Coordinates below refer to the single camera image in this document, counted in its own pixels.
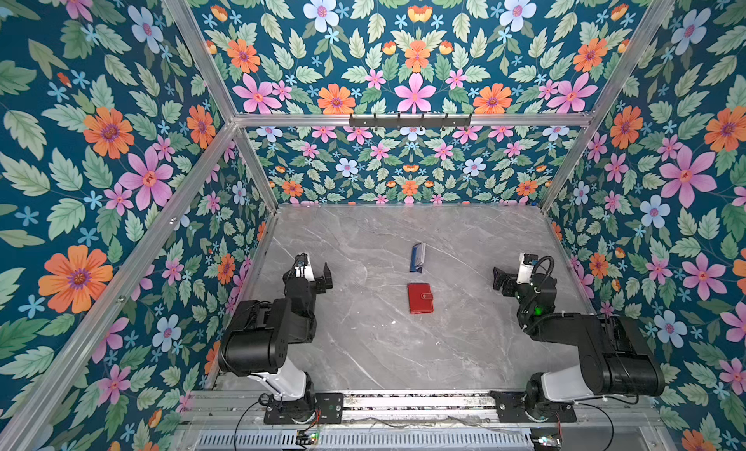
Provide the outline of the aluminium front rail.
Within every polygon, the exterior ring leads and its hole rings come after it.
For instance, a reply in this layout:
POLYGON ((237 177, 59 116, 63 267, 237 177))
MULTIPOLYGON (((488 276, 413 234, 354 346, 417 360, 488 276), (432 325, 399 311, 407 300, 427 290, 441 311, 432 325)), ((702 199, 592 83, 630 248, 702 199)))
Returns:
MULTIPOLYGON (((256 391, 208 391, 193 395, 192 408, 184 412, 179 432, 264 428, 264 416, 274 406, 254 401, 256 391)), ((649 400, 580 400, 552 417, 532 418, 524 411, 518 394, 490 390, 352 390, 338 393, 317 407, 320 419, 293 420, 286 429, 380 427, 414 428, 532 428, 618 429, 657 427, 664 424, 649 400)))

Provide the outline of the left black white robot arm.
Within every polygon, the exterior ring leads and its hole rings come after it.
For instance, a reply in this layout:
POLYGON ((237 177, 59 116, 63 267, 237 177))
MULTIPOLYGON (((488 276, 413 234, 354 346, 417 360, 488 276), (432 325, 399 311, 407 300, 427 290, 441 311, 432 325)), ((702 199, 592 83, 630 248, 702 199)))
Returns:
POLYGON ((289 359, 289 346, 310 344, 318 328, 316 302, 333 288, 329 266, 316 276, 306 254, 283 275, 284 295, 241 301, 223 333, 218 365, 223 373, 258 381, 274 411, 296 423, 313 420, 318 402, 313 380, 289 359))

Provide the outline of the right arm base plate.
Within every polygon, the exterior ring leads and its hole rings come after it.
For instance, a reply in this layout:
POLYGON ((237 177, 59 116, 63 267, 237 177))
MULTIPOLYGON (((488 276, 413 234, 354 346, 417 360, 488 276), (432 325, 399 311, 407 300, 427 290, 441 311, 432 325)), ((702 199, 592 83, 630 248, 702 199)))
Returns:
POLYGON ((568 402, 546 402, 522 392, 490 391, 500 423, 575 423, 577 415, 568 402))

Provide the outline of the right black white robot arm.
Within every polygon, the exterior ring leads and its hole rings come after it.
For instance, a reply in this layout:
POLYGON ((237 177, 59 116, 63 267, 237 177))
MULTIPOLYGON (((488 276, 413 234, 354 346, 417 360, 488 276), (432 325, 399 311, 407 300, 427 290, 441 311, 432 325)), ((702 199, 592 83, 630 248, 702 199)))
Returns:
POLYGON ((555 311, 557 279, 551 272, 525 275, 493 269, 493 289, 518 301, 516 318, 532 340, 573 346, 577 364, 534 373, 516 400, 520 416, 537 422, 573 415, 582 400, 633 396, 655 398, 666 388, 664 374, 635 320, 555 311))

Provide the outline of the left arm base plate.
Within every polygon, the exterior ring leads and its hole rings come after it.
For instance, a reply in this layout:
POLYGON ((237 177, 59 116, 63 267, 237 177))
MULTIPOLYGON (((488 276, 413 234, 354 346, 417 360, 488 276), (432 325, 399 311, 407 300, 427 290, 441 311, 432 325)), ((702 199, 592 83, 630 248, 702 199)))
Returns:
POLYGON ((272 402, 266 406, 265 425, 312 425, 342 422, 345 396, 342 393, 316 393, 289 402, 272 402))

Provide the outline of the black hook rail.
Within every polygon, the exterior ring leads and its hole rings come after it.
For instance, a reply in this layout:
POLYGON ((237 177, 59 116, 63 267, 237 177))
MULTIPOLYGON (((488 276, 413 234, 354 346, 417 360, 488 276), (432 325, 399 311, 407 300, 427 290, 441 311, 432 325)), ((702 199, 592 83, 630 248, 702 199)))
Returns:
POLYGON ((361 128, 460 128, 471 125, 471 115, 452 115, 452 114, 365 114, 351 115, 349 125, 351 127, 361 128))

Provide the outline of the red card holder wallet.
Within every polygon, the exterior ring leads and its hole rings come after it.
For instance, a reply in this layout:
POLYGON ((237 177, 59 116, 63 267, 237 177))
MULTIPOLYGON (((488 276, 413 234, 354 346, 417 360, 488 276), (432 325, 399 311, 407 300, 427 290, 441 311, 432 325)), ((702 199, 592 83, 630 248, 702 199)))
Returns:
POLYGON ((407 285, 407 297, 411 314, 421 315, 433 313, 433 293, 429 284, 409 283, 407 285))

